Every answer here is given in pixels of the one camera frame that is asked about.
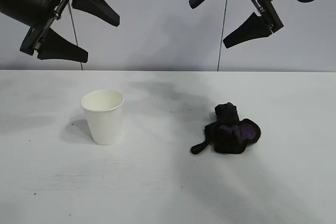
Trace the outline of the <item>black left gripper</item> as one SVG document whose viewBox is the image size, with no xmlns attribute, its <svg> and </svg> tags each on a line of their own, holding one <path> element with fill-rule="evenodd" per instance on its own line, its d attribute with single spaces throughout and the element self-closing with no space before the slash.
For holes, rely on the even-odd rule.
<svg viewBox="0 0 336 224">
<path fill-rule="evenodd" d="M 20 51 L 40 60 L 60 59 L 87 63 L 88 52 L 65 40 L 51 25 L 70 0 L 1 0 L 1 13 L 29 27 Z M 72 0 L 71 6 L 118 27 L 120 16 L 105 0 Z"/>
</svg>

